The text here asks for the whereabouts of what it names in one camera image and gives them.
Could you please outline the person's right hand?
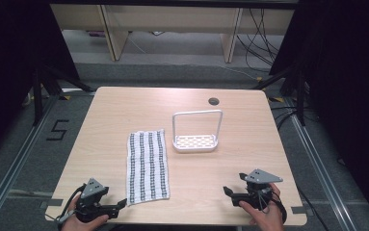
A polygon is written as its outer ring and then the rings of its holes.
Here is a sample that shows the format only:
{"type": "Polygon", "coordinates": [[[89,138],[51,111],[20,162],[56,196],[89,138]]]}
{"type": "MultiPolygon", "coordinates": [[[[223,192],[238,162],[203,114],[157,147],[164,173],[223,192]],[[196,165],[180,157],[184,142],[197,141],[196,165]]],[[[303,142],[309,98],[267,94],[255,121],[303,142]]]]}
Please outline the person's right hand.
{"type": "Polygon", "coordinates": [[[250,215],[250,225],[257,225],[261,231],[284,231],[282,212],[277,206],[280,190],[274,183],[270,183],[270,187],[273,190],[273,199],[265,212],[254,209],[245,201],[240,201],[239,206],[250,215]]]}

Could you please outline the person's left hand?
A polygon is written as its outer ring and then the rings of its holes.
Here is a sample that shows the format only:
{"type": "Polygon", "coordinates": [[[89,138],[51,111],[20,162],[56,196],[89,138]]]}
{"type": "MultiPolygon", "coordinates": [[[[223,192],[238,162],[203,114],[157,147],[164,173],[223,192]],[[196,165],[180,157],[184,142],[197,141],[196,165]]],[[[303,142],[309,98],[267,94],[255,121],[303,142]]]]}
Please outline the person's left hand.
{"type": "Polygon", "coordinates": [[[108,215],[100,216],[90,222],[82,222],[75,215],[71,215],[63,224],[61,231],[95,231],[109,219],[108,215]]]}

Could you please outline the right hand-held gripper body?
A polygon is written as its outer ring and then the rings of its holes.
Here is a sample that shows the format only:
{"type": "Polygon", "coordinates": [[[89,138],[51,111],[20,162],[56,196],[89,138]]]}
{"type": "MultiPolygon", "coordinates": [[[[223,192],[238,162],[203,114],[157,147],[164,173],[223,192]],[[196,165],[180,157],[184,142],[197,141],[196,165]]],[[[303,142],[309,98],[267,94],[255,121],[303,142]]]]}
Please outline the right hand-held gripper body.
{"type": "Polygon", "coordinates": [[[231,199],[232,205],[238,207],[240,201],[245,201],[254,209],[263,211],[273,198],[273,190],[270,187],[270,183],[282,181],[281,177],[257,168],[248,174],[248,179],[245,181],[247,191],[244,193],[235,192],[235,198],[231,199]]]}

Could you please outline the aluminium floor rail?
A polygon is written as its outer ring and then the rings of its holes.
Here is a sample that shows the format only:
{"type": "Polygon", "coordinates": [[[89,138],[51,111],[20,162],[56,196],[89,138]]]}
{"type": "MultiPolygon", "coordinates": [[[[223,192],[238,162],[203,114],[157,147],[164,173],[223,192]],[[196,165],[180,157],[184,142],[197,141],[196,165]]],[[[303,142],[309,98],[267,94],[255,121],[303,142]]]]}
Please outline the aluminium floor rail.
{"type": "Polygon", "coordinates": [[[42,109],[42,116],[40,120],[32,126],[30,132],[28,133],[26,140],[21,145],[19,151],[17,152],[10,168],[6,172],[3,180],[0,183],[0,210],[9,194],[10,189],[13,186],[13,183],[16,181],[19,172],[22,170],[23,166],[25,165],[28,157],[34,147],[40,132],[47,120],[49,113],[51,112],[52,108],[59,100],[59,96],[50,96],[46,104],[42,109]]]}
{"type": "Polygon", "coordinates": [[[311,137],[309,136],[306,128],[302,125],[300,119],[296,116],[292,116],[292,122],[298,133],[298,136],[303,144],[306,154],[313,165],[314,171],[322,185],[323,191],[329,201],[341,228],[343,231],[356,231],[356,225],[350,216],[347,206],[343,202],[340,193],[332,182],[329,173],[315,147],[311,137]]]}

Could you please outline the white towel rack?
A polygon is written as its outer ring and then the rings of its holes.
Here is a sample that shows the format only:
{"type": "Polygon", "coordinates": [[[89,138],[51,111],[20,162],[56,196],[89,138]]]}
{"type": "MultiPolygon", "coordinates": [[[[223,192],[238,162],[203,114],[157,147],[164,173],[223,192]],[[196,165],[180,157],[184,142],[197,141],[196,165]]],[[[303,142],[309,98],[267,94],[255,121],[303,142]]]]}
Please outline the white towel rack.
{"type": "Polygon", "coordinates": [[[174,149],[179,153],[194,152],[212,152],[219,143],[219,134],[224,113],[222,110],[203,110],[178,112],[172,115],[172,144],[174,149]],[[217,128],[214,133],[195,134],[195,135],[178,135],[176,132],[176,122],[180,116],[211,116],[217,115],[217,128]]]}

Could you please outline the black curtain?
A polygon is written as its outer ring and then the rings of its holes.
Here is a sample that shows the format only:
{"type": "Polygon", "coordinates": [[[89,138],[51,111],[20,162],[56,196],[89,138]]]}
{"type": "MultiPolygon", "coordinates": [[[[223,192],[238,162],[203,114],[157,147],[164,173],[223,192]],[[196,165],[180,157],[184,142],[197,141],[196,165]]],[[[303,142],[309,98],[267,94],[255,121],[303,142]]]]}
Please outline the black curtain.
{"type": "Polygon", "coordinates": [[[297,0],[273,72],[296,64],[369,203],[369,0],[297,0]]]}
{"type": "Polygon", "coordinates": [[[0,141],[33,85],[38,69],[79,74],[49,3],[0,0],[0,141]]]}

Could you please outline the black white checked towel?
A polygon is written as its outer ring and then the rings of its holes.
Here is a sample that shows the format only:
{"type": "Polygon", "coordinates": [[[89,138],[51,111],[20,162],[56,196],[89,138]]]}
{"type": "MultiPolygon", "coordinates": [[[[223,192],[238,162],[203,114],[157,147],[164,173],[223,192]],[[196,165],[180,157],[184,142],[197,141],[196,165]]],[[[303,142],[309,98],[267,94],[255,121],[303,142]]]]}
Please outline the black white checked towel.
{"type": "Polygon", "coordinates": [[[165,131],[138,131],[127,141],[127,205],[169,199],[165,131]]]}

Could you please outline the black metal stand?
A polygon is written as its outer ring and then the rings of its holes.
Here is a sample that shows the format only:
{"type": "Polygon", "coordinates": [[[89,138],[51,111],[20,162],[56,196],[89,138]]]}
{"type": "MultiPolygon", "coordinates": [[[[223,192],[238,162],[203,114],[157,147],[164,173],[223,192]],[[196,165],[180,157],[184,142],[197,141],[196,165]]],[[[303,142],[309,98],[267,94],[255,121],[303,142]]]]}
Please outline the black metal stand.
{"type": "Polygon", "coordinates": [[[305,78],[303,72],[296,64],[292,64],[277,74],[272,75],[266,81],[263,81],[257,86],[253,87],[253,89],[263,90],[280,79],[284,79],[284,82],[280,88],[280,93],[282,95],[291,95],[293,92],[297,94],[297,117],[301,126],[305,126],[303,113],[305,78]]]}
{"type": "Polygon", "coordinates": [[[32,77],[35,105],[34,125],[37,125],[43,116],[41,88],[45,88],[49,96],[59,96],[63,93],[58,83],[59,80],[64,80],[84,92],[94,92],[94,88],[82,83],[78,76],[65,74],[58,68],[47,64],[38,64],[32,77]]]}

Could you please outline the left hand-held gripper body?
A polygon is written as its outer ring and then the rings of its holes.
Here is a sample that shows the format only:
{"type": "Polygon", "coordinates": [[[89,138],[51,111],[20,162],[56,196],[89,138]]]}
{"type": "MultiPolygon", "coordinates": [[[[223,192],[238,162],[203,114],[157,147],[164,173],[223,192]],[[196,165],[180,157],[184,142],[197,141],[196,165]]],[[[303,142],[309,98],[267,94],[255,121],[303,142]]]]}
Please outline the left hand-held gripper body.
{"type": "Polygon", "coordinates": [[[82,222],[90,222],[106,215],[106,210],[100,205],[100,199],[108,193],[109,188],[91,178],[82,190],[76,202],[76,216],[82,222]]]}

